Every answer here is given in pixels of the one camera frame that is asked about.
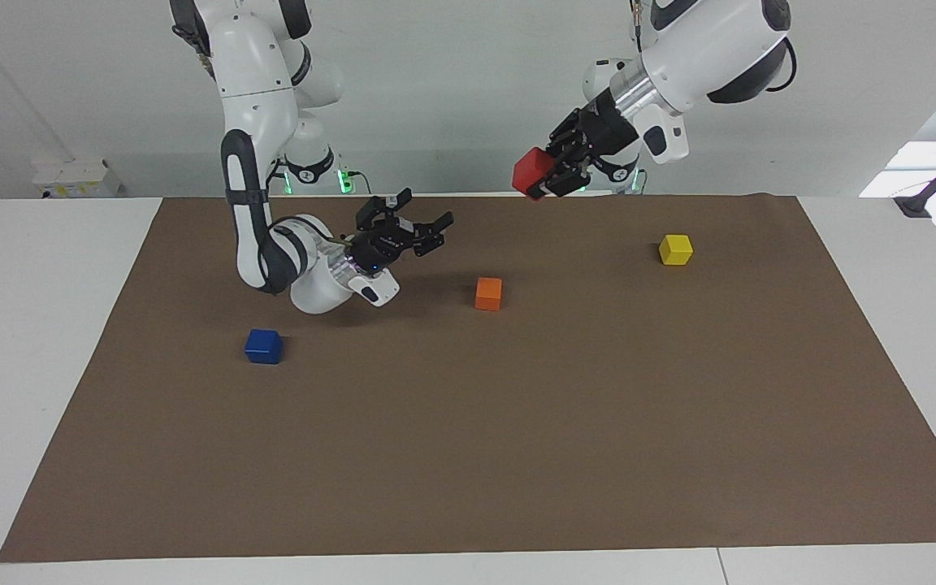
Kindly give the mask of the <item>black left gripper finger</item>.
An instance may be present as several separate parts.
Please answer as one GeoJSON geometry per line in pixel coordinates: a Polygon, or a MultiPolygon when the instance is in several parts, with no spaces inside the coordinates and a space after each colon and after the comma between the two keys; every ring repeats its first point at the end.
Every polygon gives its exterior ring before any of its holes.
{"type": "Polygon", "coordinates": [[[588,160],[591,147],[584,125],[589,114],[572,110],[558,123],[550,133],[547,154],[556,160],[588,160]]]}
{"type": "Polygon", "coordinates": [[[525,196],[538,201],[543,197],[564,197],[590,185],[591,168],[583,164],[556,163],[532,171],[525,186],[525,196]]]}

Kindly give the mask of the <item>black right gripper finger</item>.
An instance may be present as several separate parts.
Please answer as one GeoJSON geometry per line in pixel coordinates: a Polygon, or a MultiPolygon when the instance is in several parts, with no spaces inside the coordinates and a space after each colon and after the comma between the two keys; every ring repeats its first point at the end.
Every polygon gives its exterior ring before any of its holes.
{"type": "Polygon", "coordinates": [[[445,244],[445,230],[454,223],[452,211],[446,211],[434,222],[413,223],[412,250],[417,257],[430,254],[445,244]]]}
{"type": "Polygon", "coordinates": [[[412,200],[411,188],[403,188],[397,195],[372,196],[356,213],[356,227],[359,231],[375,228],[378,221],[386,222],[396,218],[397,212],[412,200]]]}

